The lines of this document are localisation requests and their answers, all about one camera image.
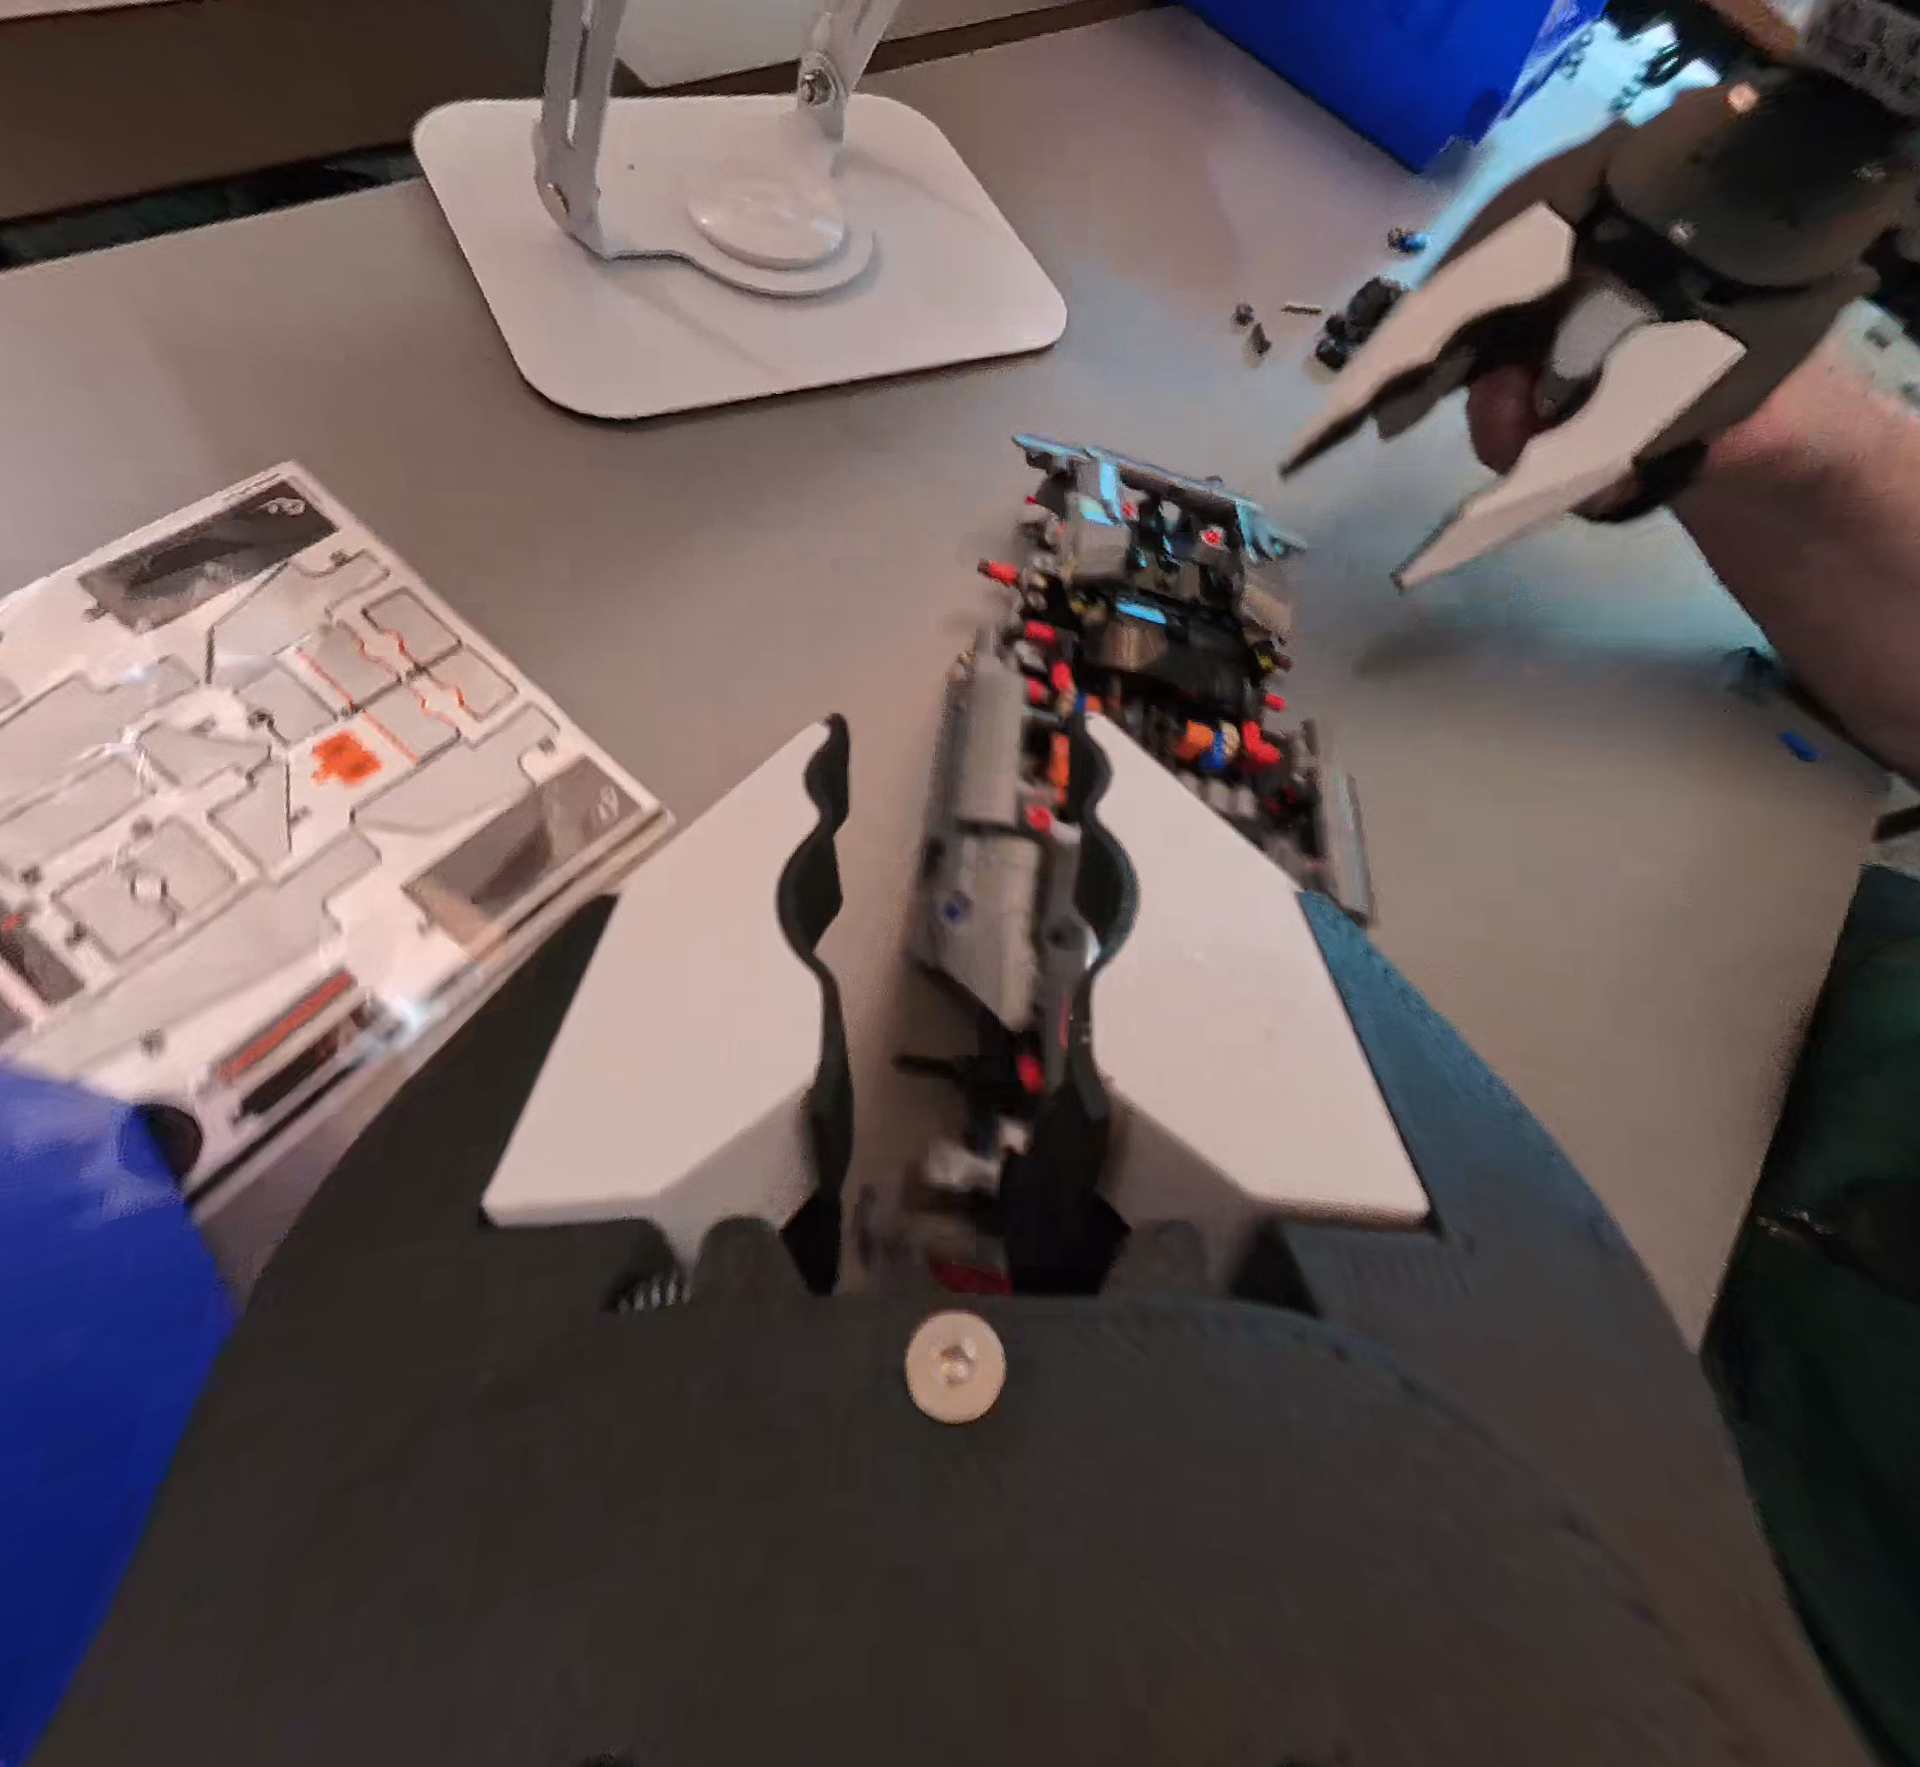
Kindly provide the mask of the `scattered loose lego pieces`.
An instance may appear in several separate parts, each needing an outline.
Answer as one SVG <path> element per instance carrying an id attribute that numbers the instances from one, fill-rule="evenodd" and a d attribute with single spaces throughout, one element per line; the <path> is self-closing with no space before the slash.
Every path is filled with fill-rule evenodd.
<path id="1" fill-rule="evenodd" d="M 1315 329 L 1313 360 L 1328 369 L 1340 369 L 1379 332 L 1408 290 L 1412 290 L 1412 285 L 1404 276 L 1374 273 L 1335 304 L 1282 298 L 1270 307 L 1270 314 L 1281 321 L 1310 323 Z M 1252 362 L 1264 360 L 1275 340 L 1260 308 L 1252 301 L 1240 298 L 1230 314 L 1230 321 L 1245 344 L 1246 355 Z"/>

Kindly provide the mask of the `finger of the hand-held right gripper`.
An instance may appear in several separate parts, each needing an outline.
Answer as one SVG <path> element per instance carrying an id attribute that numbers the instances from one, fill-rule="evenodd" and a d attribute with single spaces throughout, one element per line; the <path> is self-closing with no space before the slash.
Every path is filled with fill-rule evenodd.
<path id="1" fill-rule="evenodd" d="M 1742 340 L 1703 320 L 1658 321 L 1623 335 L 1603 360 L 1588 399 L 1535 436 L 1495 486 L 1463 500 L 1395 567 L 1395 585 L 1412 592 L 1453 573 L 1617 483 L 1746 352 Z"/>
<path id="2" fill-rule="evenodd" d="M 1362 425 L 1382 439 L 1412 431 L 1468 386 L 1487 337 L 1567 285 L 1575 245 L 1575 224 L 1538 202 L 1438 267 L 1355 344 L 1278 473 L 1295 476 Z"/>

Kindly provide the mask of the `lego sticker sheet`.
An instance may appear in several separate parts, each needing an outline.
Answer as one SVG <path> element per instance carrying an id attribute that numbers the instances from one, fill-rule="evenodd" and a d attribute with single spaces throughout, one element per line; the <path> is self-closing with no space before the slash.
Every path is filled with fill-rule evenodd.
<path id="1" fill-rule="evenodd" d="M 285 459 L 5 597 L 5 1066 L 194 1208 L 361 1125 L 674 818 Z"/>

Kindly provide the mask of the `white stand with metal arms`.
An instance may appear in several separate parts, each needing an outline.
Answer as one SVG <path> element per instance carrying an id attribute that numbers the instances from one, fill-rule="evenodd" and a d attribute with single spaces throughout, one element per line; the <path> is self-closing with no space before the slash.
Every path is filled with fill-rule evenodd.
<path id="1" fill-rule="evenodd" d="M 785 95 L 614 93 L 627 0 L 553 0 L 539 100 L 414 133 L 519 377 L 601 421 L 1040 352 L 1067 303 L 942 130 L 860 87 L 836 0 Z"/>

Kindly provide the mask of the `person's green shirt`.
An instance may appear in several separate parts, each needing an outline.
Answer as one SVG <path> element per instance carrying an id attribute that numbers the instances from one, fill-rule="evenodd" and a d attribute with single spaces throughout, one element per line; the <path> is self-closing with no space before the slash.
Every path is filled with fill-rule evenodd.
<path id="1" fill-rule="evenodd" d="M 1817 1656 L 1919 1760 L 1919 882 L 1867 867 L 1700 1358 Z"/>

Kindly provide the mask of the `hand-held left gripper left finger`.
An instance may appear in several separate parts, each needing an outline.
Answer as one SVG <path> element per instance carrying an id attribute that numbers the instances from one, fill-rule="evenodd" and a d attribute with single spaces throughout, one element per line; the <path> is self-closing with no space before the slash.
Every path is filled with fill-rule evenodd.
<path id="1" fill-rule="evenodd" d="M 828 715 L 626 881 L 483 1195 L 492 1227 L 645 1220 L 686 1266 L 756 1218 L 833 1293 L 854 1091 L 821 944 L 850 805 Z"/>

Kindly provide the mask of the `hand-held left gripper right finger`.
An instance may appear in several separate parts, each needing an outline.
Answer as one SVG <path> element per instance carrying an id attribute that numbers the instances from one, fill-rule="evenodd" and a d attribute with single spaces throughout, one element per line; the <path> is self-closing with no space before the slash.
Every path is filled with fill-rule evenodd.
<path id="1" fill-rule="evenodd" d="M 1361 930 L 1115 724 L 1071 738 L 1081 835 L 1049 1044 L 1006 1184 L 1021 1291 L 1092 1293 L 1161 1231 L 1203 1291 L 1288 1276 L 1291 1227 L 1428 1231 L 1431 1204 L 1318 931 Z"/>

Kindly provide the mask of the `grey black lego car model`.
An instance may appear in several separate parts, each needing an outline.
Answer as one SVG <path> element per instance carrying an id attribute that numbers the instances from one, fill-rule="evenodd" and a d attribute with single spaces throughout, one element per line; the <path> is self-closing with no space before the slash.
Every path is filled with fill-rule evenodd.
<path id="1" fill-rule="evenodd" d="M 1217 476 L 1093 443 L 1015 437 L 1040 473 L 1021 551 L 980 561 L 1001 611 L 946 672 L 932 746 L 913 959 L 973 1022 L 973 1048 L 900 1052 L 949 1082 L 964 1128 L 905 1198 L 927 1266 L 1006 1293 L 1008 1179 L 1070 1062 L 1070 969 L 1096 956 L 1076 906 L 1071 729 L 1103 719 L 1295 885 L 1376 916 L 1353 778 L 1288 722 L 1291 566 L 1306 544 Z"/>

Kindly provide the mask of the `person's right hand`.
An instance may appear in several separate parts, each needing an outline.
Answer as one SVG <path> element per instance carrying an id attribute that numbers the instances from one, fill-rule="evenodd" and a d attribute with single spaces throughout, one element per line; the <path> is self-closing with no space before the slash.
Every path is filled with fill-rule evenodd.
<path id="1" fill-rule="evenodd" d="M 1476 374 L 1468 386 L 1468 442 L 1476 459 L 1509 473 L 1544 426 L 1538 411 L 1539 373 L 1511 362 Z"/>

